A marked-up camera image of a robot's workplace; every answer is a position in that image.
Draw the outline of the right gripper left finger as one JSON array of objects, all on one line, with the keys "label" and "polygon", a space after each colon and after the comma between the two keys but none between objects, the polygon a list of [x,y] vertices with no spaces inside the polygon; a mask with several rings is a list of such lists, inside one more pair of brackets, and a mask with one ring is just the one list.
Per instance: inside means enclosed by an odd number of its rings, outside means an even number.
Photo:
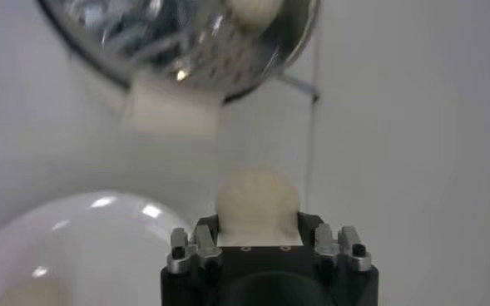
[{"label": "right gripper left finger", "polygon": [[202,269],[220,266],[222,249],[217,245],[219,218],[217,215],[200,218],[189,237],[184,228],[171,232],[171,252],[167,255],[170,274],[186,274],[193,269],[193,261]]}]

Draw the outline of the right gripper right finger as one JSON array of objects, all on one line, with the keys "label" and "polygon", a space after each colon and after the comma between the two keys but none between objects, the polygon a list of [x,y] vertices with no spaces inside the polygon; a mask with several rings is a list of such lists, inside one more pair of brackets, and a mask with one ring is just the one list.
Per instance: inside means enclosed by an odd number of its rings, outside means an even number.
[{"label": "right gripper right finger", "polygon": [[351,271],[366,273],[372,269],[372,255],[353,226],[334,232],[318,215],[298,213],[298,230],[305,246],[334,267],[345,264]]}]

